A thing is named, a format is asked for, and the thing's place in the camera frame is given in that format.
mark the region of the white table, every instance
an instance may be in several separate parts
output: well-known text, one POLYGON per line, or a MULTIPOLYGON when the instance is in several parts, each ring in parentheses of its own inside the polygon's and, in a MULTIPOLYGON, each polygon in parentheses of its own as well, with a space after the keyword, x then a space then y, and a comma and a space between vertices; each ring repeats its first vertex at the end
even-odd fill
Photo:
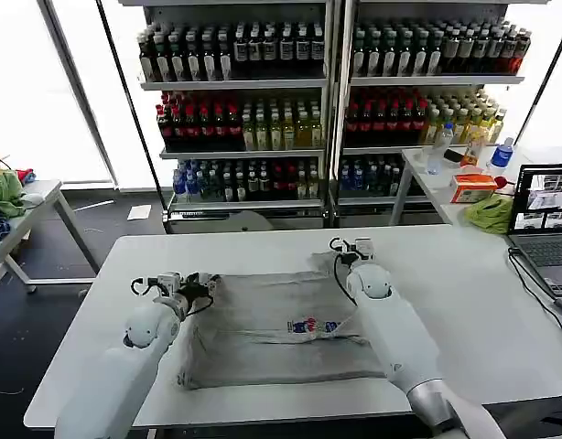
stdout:
MULTIPOLYGON (((466 147, 452 149, 463 154, 466 147)), ((478 167, 486 169, 486 164, 491 159, 494 149, 494 146, 488 146, 483 149, 478 167)), ((468 205, 449 202, 452 197, 452 189, 449 183, 454 175, 459 174, 459 164, 444 160, 441 172, 432 176, 426 172, 426 161, 422 156, 421 149, 406 149, 403 151, 402 156, 405 160, 405 167, 401 175, 401 183, 399 184, 389 225, 396 226, 399 224, 412 177, 416 179, 419 186, 425 192, 427 199, 432 203, 444 222, 447 224, 468 225, 468 222, 464 219, 464 209, 468 205)), ((540 149, 518 148, 514 152, 503 175, 509 181, 516 183, 521 165, 532 163, 562 163, 562 146, 548 146, 540 149)))
MULTIPOLYGON (((145 300, 132 279, 182 274, 293 273, 334 236, 373 239, 378 262, 419 313, 441 349, 439 366, 460 395, 480 403, 562 396, 562 335, 506 264, 496 236, 449 225, 347 230, 123 237, 116 242, 25 414, 29 428, 53 428, 82 374, 122 342, 124 321, 145 300), (551 337, 555 343, 547 343, 551 337)), ((160 363, 135 427, 198 426, 410 412, 386 380, 243 386, 184 391, 176 384, 178 343, 160 363)))
POLYGON ((92 279, 30 279, 25 272, 18 266, 13 258, 9 256, 10 253, 21 242, 25 234, 31 230, 31 227, 38 221, 46 209, 53 207, 63 220, 80 248, 88 264, 95 273, 100 271, 101 264, 93 256, 88 248, 80 229, 77 226, 76 216, 71 210, 70 205, 61 193, 61 182, 59 180, 37 180, 33 183, 28 183, 23 187, 23 191, 28 194, 39 194, 44 198, 44 202, 33 209, 27 209, 25 215, 22 217, 15 217, 10 219, 9 223, 11 231, 6 237, 0 241, 0 263, 4 262, 6 269, 14 275, 20 282, 22 282, 26 289, 33 293, 38 285, 42 284, 90 284, 92 279))

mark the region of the green cloth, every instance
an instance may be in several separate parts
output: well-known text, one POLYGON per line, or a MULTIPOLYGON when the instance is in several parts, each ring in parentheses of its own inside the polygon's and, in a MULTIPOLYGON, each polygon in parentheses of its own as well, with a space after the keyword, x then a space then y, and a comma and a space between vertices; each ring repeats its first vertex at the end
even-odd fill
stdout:
POLYGON ((513 199, 493 194, 465 210, 465 217, 487 233, 504 234, 509 230, 513 199))
POLYGON ((25 214, 25 208, 20 197, 23 187, 15 171, 0 171, 0 211, 8 218, 20 217, 25 214))

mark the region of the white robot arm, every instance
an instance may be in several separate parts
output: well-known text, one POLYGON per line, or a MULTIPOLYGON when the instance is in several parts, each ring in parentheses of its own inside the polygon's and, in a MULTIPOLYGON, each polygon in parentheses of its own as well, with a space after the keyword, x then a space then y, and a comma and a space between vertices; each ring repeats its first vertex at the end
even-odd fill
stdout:
POLYGON ((353 255, 346 288, 360 309, 366 336, 387 379, 406 395, 414 413, 442 433, 438 439, 504 439, 484 407, 463 400, 446 385, 438 370, 436 342, 391 285, 389 273, 374 262, 371 241, 344 245, 346 254, 353 255))

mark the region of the orange box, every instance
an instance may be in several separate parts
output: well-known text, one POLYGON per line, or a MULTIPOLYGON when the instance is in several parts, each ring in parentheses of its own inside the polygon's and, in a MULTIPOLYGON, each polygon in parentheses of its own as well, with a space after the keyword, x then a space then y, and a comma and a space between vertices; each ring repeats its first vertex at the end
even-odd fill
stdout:
POLYGON ((497 189, 494 179, 484 174, 458 174, 450 185, 453 189, 451 203, 476 203, 490 197, 497 189))

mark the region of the laptop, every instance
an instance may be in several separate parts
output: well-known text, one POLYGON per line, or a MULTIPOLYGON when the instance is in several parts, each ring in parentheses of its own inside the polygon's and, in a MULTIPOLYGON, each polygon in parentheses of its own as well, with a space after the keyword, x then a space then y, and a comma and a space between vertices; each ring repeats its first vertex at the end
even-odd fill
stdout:
POLYGON ((521 166, 508 235, 546 292, 562 297, 562 165, 521 166))

